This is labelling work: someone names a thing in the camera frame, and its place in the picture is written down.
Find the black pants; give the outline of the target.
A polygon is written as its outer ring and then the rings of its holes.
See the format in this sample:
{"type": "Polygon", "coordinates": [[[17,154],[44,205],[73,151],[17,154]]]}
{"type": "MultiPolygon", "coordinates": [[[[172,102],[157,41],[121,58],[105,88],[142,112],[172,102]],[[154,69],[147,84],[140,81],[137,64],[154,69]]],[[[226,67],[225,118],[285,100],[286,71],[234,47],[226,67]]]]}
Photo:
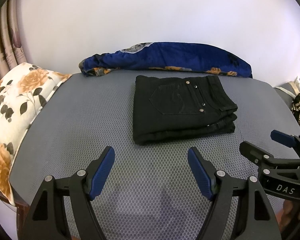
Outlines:
{"type": "Polygon", "coordinates": [[[135,80],[133,140],[137,145],[235,131],[238,106],[217,76],[135,80]]]}

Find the grey mesh mattress pad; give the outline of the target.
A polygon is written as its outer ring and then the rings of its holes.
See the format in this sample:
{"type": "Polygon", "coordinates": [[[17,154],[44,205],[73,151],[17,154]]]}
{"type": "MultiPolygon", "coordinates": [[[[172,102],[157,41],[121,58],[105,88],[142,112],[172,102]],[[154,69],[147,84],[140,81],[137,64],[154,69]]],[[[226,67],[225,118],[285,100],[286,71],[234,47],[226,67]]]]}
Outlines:
{"type": "Polygon", "coordinates": [[[35,118],[10,174],[31,204],[44,178],[86,169],[106,147],[111,168],[92,202],[107,239],[195,239],[210,208],[189,166],[190,148],[234,178],[257,175],[239,145],[295,159],[274,142],[300,126],[275,88],[249,77],[117,70],[75,74],[35,118]]]}

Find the blue floral blanket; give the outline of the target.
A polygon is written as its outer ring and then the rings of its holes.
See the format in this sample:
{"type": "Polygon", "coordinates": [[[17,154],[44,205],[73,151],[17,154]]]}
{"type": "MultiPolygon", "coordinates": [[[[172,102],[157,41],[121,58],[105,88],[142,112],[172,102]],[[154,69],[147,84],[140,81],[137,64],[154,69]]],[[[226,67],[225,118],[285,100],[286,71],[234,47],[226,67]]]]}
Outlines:
{"type": "Polygon", "coordinates": [[[252,78],[250,64],[218,47],[201,43],[140,43],[114,53],[95,54],[79,63],[86,76],[102,76],[117,69],[171,70],[252,78]]]}

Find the white floral pillow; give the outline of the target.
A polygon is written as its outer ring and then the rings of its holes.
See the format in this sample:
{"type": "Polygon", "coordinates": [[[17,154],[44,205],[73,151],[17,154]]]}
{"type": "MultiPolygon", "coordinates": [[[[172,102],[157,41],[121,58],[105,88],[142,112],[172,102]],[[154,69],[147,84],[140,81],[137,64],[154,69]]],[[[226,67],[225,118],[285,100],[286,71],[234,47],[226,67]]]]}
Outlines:
{"type": "Polygon", "coordinates": [[[24,62],[0,80],[0,192],[11,205],[9,177],[19,147],[37,115],[70,76],[24,62]]]}

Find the pink striped curtain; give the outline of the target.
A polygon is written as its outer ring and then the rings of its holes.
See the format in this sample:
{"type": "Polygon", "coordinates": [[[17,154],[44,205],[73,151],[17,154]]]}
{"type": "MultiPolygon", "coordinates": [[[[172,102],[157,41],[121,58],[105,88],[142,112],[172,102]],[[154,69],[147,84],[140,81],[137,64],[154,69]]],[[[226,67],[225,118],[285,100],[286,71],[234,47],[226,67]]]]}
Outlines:
{"type": "Polygon", "coordinates": [[[0,80],[26,61],[18,27],[17,0],[7,0],[0,8],[0,80]]]}

